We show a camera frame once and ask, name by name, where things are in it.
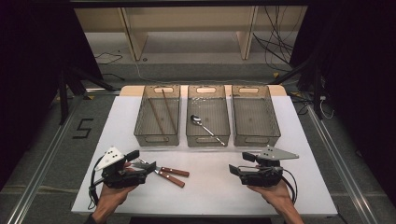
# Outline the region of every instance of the white table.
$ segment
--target white table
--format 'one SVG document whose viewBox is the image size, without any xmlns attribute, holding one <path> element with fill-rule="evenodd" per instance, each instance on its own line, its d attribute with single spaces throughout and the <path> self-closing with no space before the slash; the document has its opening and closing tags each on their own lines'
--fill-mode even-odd
<svg viewBox="0 0 396 224">
<path fill-rule="evenodd" d="M 228 109 L 231 115 L 231 100 Z M 186 112 L 187 97 L 182 95 L 180 113 L 180 144 L 177 147 L 140 147 L 134 137 L 134 125 L 140 106 L 139 96 L 118 96 L 109 113 L 102 136 L 92 156 L 72 208 L 72 212 L 87 214 L 90 197 L 88 187 L 94 164 L 111 147 L 127 154 L 140 150 L 140 157 L 159 166 L 171 167 L 190 172 L 190 177 L 177 177 L 186 183 L 181 189 L 154 173 L 146 184 L 129 193 L 127 200 L 118 207 L 116 213 L 127 216 L 152 217 L 269 217 L 276 215 L 275 209 L 256 192 L 243 186 L 236 175 L 229 172 L 229 164 L 250 165 L 253 162 L 242 159 L 242 151 L 258 154 L 257 148 L 235 147 L 233 145 L 233 123 L 230 118 L 232 135 L 229 145 L 212 148 L 192 148 L 187 146 Z M 275 147 L 296 153 L 297 160 L 281 161 L 281 166 L 291 171 L 298 184 L 296 208 L 302 216 L 330 217 L 337 211 L 329 191 L 323 181 L 317 163 L 307 143 L 301 123 L 297 118 L 288 96 L 273 96 L 274 108 L 281 137 Z M 284 176 L 292 184 L 291 177 Z"/>
</svg>

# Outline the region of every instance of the transparent plastic bin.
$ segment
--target transparent plastic bin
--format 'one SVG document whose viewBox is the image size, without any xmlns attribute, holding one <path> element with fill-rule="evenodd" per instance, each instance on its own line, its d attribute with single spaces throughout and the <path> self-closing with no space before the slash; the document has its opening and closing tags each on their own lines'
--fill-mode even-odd
<svg viewBox="0 0 396 224">
<path fill-rule="evenodd" d="M 275 145 L 280 130 L 268 86 L 233 86 L 233 125 L 237 147 Z"/>
<path fill-rule="evenodd" d="M 194 124 L 191 115 L 200 117 L 202 124 L 215 136 Z M 189 86 L 186 135 L 189 147 L 228 146 L 230 122 L 224 86 Z"/>
<path fill-rule="evenodd" d="M 141 147 L 178 146 L 180 86 L 146 86 L 134 136 Z"/>
</svg>

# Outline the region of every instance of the metal spoon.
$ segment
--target metal spoon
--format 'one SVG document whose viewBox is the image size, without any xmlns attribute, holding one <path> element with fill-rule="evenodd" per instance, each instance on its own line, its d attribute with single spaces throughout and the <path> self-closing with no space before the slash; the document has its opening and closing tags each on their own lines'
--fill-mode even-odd
<svg viewBox="0 0 396 224">
<path fill-rule="evenodd" d="M 192 120 L 193 124 L 199 125 L 201 127 L 203 127 L 205 129 L 205 131 L 207 131 L 208 133 L 210 133 L 212 136 L 215 136 L 212 132 L 210 132 L 203 124 L 202 124 L 202 120 L 200 117 L 196 116 L 196 115 L 191 115 L 190 119 Z M 218 137 L 216 137 L 216 140 L 218 140 L 224 147 L 225 147 L 225 143 L 223 143 Z"/>
</svg>

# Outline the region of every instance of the metal rail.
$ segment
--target metal rail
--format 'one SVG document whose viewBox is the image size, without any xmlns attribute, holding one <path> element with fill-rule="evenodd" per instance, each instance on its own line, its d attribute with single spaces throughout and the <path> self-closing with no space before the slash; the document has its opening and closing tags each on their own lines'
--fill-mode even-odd
<svg viewBox="0 0 396 224">
<path fill-rule="evenodd" d="M 9 216 L 7 220 L 7 224 L 16 224 L 16 223 L 22 223 L 30 205 L 33 202 L 33 199 L 35 198 L 35 194 L 37 193 L 38 188 L 40 187 L 41 183 L 43 182 L 48 169 L 50 168 L 50 165 L 58 152 L 58 149 L 64 140 L 64 136 L 66 131 L 68 130 L 71 120 L 76 112 L 76 109 L 78 108 L 79 104 L 82 102 L 83 97 L 82 96 L 76 96 L 75 99 L 73 100 L 73 104 L 70 108 L 70 116 L 66 119 L 63 125 L 60 125 L 58 128 L 58 131 L 56 132 L 55 136 L 52 138 L 51 143 L 49 144 L 49 147 L 44 154 L 43 159 L 41 160 L 40 164 L 38 165 L 37 170 L 35 171 L 35 174 L 32 176 L 31 181 L 27 185 L 24 193 L 20 197 L 19 201 L 15 205 L 13 211 L 11 212 L 11 215 Z"/>
<path fill-rule="evenodd" d="M 361 216 L 361 221 L 367 224 L 378 223 L 378 220 L 375 217 L 375 214 L 370 204 L 361 192 L 361 188 L 355 181 L 352 173 L 350 173 L 346 162 L 340 154 L 337 145 L 332 140 L 332 137 L 330 136 L 330 133 L 328 132 L 323 120 L 318 119 L 311 106 L 308 107 L 308 111 L 309 116 L 314 122 L 318 134 L 323 141 L 323 144 L 325 145 L 330 157 L 332 158 L 332 162 L 334 163 L 337 173 L 340 175 L 341 180 L 343 181 L 352 202 L 355 204 L 356 210 Z"/>
</svg>

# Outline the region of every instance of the hand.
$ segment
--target hand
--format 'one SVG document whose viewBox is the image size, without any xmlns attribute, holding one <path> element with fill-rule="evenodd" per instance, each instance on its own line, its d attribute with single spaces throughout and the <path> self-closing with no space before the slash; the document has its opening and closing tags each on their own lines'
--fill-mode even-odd
<svg viewBox="0 0 396 224">
<path fill-rule="evenodd" d="M 132 168 L 126 168 L 130 165 L 130 162 L 125 162 L 124 164 L 127 172 L 133 171 Z M 105 223 L 107 218 L 116 211 L 117 207 L 126 200 L 128 193 L 136 187 L 137 186 L 131 186 L 123 189 L 110 189 L 106 184 L 104 184 L 100 194 L 99 203 L 92 214 L 92 218 L 98 224 Z"/>
<path fill-rule="evenodd" d="M 260 193 L 262 197 L 271 204 L 275 210 L 283 216 L 283 218 L 285 218 L 287 223 L 304 223 L 291 201 L 288 187 L 283 180 L 280 180 L 276 186 L 272 186 L 270 188 L 256 186 L 247 187 Z"/>
</svg>

